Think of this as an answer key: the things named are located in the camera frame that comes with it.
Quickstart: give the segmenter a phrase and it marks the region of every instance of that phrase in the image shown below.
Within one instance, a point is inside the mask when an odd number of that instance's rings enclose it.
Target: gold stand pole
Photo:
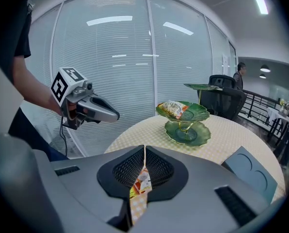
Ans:
[[[194,124],[194,123],[191,123],[185,130],[183,130],[183,129],[181,128],[181,122],[179,122],[179,129],[180,129],[181,131],[183,131],[183,132],[187,132],[187,131],[190,129],[190,127],[192,127],[193,124]]]
[[[199,90],[198,104],[201,102],[202,90]]]

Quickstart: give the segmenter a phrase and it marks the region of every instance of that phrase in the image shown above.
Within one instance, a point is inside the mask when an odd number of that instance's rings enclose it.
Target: round table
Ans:
[[[231,156],[240,146],[243,146],[277,181],[277,188],[272,202],[285,195],[284,176],[276,157],[269,147],[247,128],[228,119],[210,115],[210,117],[202,123],[211,131],[211,139],[201,147],[188,147],[168,137],[164,128],[167,121],[168,119],[163,116],[153,116],[133,125],[123,132],[108,147],[106,152],[112,152],[130,146],[152,145],[222,164],[222,162]],[[136,202],[134,206],[135,209],[139,211],[140,207]]]

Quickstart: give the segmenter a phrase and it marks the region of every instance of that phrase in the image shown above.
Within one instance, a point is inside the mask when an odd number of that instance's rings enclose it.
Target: man standing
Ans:
[[[246,71],[247,69],[245,63],[239,62],[237,65],[237,72],[233,76],[236,81],[236,87],[239,90],[243,89],[242,76],[246,74]]]

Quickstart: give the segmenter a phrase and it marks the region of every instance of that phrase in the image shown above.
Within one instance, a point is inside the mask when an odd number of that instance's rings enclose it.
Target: cable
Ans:
[[[63,132],[63,117],[62,117],[62,120],[61,120],[61,127],[59,129],[59,135],[61,136],[61,138],[64,140],[65,142],[65,156],[67,157],[67,154],[68,154],[68,149],[67,149],[67,142],[66,142],[66,137],[64,135],[64,132]]]

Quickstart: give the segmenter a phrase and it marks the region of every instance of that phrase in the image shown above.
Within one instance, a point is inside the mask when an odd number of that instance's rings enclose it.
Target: black mesh vent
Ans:
[[[115,179],[131,189],[144,167],[144,158],[144,151],[139,150],[128,159],[116,165],[112,171]]]
[[[217,188],[215,192],[240,226],[256,217],[256,214],[228,186]]]
[[[57,176],[61,176],[61,175],[65,175],[68,173],[73,173],[78,170],[80,170],[80,168],[78,168],[77,166],[69,166],[66,168],[55,170],[55,173],[57,174]]]
[[[146,168],[148,169],[152,189],[166,183],[174,174],[174,167],[163,158],[147,149]]]

